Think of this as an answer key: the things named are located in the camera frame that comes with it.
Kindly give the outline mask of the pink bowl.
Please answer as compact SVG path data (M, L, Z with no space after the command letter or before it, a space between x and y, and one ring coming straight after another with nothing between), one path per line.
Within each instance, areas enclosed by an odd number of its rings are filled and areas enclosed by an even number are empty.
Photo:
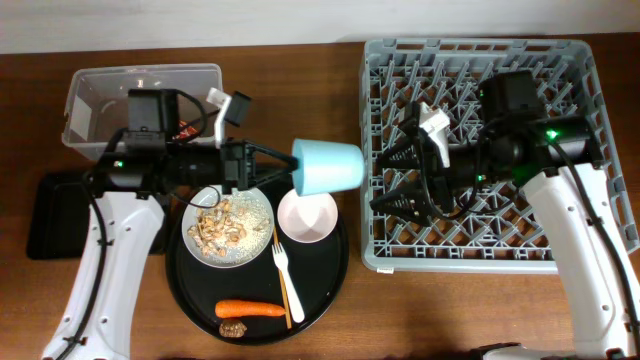
M290 190L277 209L280 229L290 239L304 244L328 237L337 225L338 216L337 204L329 193L299 196Z

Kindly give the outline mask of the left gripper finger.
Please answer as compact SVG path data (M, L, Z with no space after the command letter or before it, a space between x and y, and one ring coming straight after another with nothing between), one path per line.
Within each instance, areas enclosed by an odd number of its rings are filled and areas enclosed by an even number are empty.
M257 143L254 143L252 141L249 140L245 140L244 144L246 146L246 148L249 150L250 153L255 153L258 152L262 155L266 155L270 158L273 159L277 159L280 160L282 162L284 162L288 167L290 168L297 168L299 165L299 160L294 157L293 155L287 155L285 153L282 153L278 150L274 150L272 148L266 147L264 145L260 145Z
M286 172L284 168L258 167L255 174L249 177L248 186L250 189L266 189L291 184L291 182L291 173Z

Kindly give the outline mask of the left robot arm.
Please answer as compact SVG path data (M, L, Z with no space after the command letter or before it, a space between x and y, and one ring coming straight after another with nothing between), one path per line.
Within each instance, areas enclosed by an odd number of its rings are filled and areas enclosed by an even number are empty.
M291 155L217 138L180 137L178 89L131 89L127 127L82 178L89 225L72 292L45 359L127 359L146 258L165 212L157 198L180 186L249 190L295 171Z

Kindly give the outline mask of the wooden chopstick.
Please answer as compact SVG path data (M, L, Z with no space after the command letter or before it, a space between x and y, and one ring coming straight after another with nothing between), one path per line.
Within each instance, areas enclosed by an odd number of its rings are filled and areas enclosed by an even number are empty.
M273 246L275 247L278 244L279 244L279 239L278 239L277 227L274 225L274 227L273 227ZM278 276L279 276L280 288L281 288L281 293L282 293L283 307L285 309L286 328L287 328L287 330L291 330L292 329L292 318L291 318L291 312L290 312L290 308L289 308L289 302L288 302L286 286L285 286L285 283L284 283L284 278L283 278L282 271L277 267L277 265L276 265L276 268L278 269Z

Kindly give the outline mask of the white plastic fork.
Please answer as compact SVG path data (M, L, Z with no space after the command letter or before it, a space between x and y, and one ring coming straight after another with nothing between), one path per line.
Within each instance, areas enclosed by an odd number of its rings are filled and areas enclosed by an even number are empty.
M292 320L295 323L302 323L305 320L305 313L289 273L289 259L283 245L281 243L274 244L272 246L272 254L275 265L284 280Z

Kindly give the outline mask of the blue cup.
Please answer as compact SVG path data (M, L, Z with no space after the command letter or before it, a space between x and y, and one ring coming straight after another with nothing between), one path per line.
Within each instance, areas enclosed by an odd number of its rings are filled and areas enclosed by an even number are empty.
M364 157L356 145L295 139L292 155L298 160L292 172L298 196L356 189L365 177Z

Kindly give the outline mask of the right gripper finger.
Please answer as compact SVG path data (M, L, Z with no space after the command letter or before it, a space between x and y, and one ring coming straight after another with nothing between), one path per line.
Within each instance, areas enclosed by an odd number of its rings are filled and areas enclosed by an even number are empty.
M419 170L422 168L418 155L421 145L421 138L417 133L404 135L377 157L376 164L387 169Z
M420 226L431 226L429 193L419 180L401 185L369 202L374 212L395 216Z

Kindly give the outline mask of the red snack wrapper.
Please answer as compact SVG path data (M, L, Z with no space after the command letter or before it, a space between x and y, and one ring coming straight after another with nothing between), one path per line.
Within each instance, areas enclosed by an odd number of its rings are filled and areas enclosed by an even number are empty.
M173 137L174 141L184 140L198 133L198 129L194 125L189 125L187 122L183 120L179 121L178 130L179 130L179 133Z

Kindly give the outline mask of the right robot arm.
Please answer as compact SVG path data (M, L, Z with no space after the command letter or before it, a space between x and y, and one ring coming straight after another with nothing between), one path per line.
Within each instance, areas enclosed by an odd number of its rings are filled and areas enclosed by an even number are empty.
M401 138L377 160L414 170L415 180L373 199L372 210L428 226L469 214L456 192L512 182L551 247L567 295L579 359L639 355L639 281L609 200L605 158L580 115L549 117L528 71L478 88L483 127L475 143L451 148L449 116L424 103L403 111Z

